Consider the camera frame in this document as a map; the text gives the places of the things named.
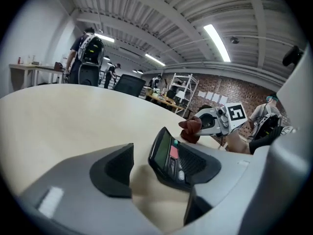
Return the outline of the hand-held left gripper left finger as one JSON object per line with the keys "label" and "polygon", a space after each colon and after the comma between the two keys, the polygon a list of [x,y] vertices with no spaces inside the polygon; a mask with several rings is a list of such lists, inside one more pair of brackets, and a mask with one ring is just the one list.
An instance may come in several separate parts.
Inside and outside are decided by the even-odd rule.
{"label": "hand-held left gripper left finger", "polygon": [[132,143],[74,156],[28,186],[19,202],[49,235],[158,235],[133,203],[133,165]]}

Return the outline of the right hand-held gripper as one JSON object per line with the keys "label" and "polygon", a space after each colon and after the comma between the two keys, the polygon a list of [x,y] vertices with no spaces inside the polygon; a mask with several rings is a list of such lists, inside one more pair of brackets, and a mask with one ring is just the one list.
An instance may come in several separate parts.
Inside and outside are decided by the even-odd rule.
{"label": "right hand-held gripper", "polygon": [[196,113],[202,122],[215,122],[214,125],[203,126],[198,136],[227,136],[240,129],[246,123],[246,113],[242,103],[226,103],[222,107],[205,108]]}

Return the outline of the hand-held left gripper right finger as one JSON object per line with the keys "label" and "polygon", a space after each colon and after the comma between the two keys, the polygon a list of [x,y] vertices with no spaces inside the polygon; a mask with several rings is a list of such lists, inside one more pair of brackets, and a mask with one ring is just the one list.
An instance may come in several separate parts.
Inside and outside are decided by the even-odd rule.
{"label": "hand-held left gripper right finger", "polygon": [[194,186],[196,197],[211,206],[185,225],[180,235],[269,235],[300,193],[309,176],[309,144],[276,141],[254,155],[219,151],[198,144],[197,151],[216,157],[221,171]]}

